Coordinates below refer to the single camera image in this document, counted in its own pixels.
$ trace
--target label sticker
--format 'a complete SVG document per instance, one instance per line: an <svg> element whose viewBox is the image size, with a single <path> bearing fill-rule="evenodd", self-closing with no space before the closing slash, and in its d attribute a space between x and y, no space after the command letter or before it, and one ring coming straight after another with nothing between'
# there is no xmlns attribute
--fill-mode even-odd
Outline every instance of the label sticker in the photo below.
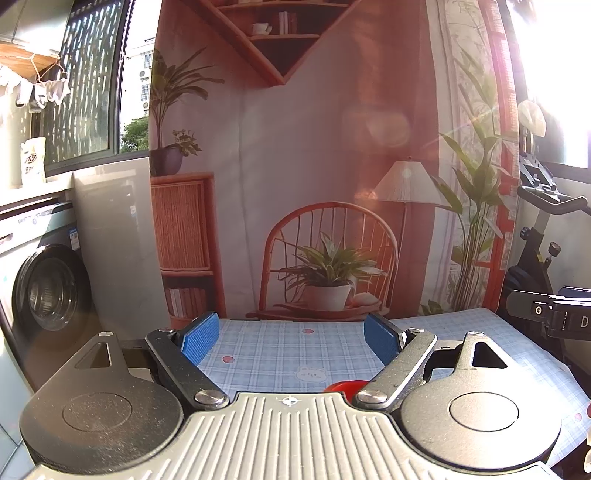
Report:
<svg viewBox="0 0 591 480"><path fill-rule="evenodd" d="M78 230L73 228L72 230L70 230L69 234L72 250L78 250L80 248L80 241L78 240Z"/></svg>

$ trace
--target black bracket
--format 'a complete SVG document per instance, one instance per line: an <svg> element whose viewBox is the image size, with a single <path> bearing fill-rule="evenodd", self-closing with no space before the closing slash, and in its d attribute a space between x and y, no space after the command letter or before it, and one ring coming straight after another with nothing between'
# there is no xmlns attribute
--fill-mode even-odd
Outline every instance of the black bracket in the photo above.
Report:
<svg viewBox="0 0 591 480"><path fill-rule="evenodd" d="M146 337L162 385L180 400L185 412L219 410L227 406L230 402L228 396L174 343L176 334L175 330L161 329L150 332Z"/></svg>
<svg viewBox="0 0 591 480"><path fill-rule="evenodd" d="M591 340L591 299L515 290L506 309L513 317L543 323L550 337Z"/></svg>

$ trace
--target round pad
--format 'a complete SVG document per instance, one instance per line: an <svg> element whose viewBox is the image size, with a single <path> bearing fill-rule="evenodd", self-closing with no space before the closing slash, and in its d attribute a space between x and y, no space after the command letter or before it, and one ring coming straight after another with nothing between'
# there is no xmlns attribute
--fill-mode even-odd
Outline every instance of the round pad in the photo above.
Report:
<svg viewBox="0 0 591 480"><path fill-rule="evenodd" d="M103 350L111 366L93 366ZM182 420L172 393L129 374L113 335L95 336L45 383L25 406L20 427L36 463L92 475L154 456Z"/></svg>
<svg viewBox="0 0 591 480"><path fill-rule="evenodd" d="M426 455L455 468L503 472L545 460L560 433L559 416L546 411L543 393L504 352L498 358L505 368L475 367L484 354L499 353L482 339L488 345L480 348L483 342L469 338L473 355L465 340L454 373L406 396L400 426Z"/></svg>
<svg viewBox="0 0 591 480"><path fill-rule="evenodd" d="M93 393L76 397L65 406L66 423L81 432L107 432L131 417L131 403L114 393Z"/></svg>
<svg viewBox="0 0 591 480"><path fill-rule="evenodd" d="M490 415L474 415L479 411L494 412ZM515 423L519 416L517 405L503 395L490 392L474 392L460 395L449 405L452 418L463 427L479 432L498 432Z"/></svg>

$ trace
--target metal screw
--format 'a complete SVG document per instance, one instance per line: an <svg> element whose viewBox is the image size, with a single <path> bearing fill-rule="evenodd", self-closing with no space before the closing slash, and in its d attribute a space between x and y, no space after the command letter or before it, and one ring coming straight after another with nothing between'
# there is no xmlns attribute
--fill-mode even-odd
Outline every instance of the metal screw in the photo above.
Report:
<svg viewBox="0 0 591 480"><path fill-rule="evenodd" d="M195 401L202 405L221 405L226 398L226 395L218 390L199 390L195 393Z"/></svg>
<svg viewBox="0 0 591 480"><path fill-rule="evenodd" d="M357 393L357 399L363 403L384 403L388 396L380 390L361 390Z"/></svg>

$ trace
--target tree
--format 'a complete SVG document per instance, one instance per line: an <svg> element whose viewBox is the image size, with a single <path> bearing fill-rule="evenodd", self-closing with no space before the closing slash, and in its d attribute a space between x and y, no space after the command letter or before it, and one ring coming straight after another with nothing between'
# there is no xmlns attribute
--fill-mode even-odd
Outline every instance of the tree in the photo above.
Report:
<svg viewBox="0 0 591 480"><path fill-rule="evenodd" d="M125 125L121 135L122 152L148 149L148 118L148 116L134 118Z"/></svg>

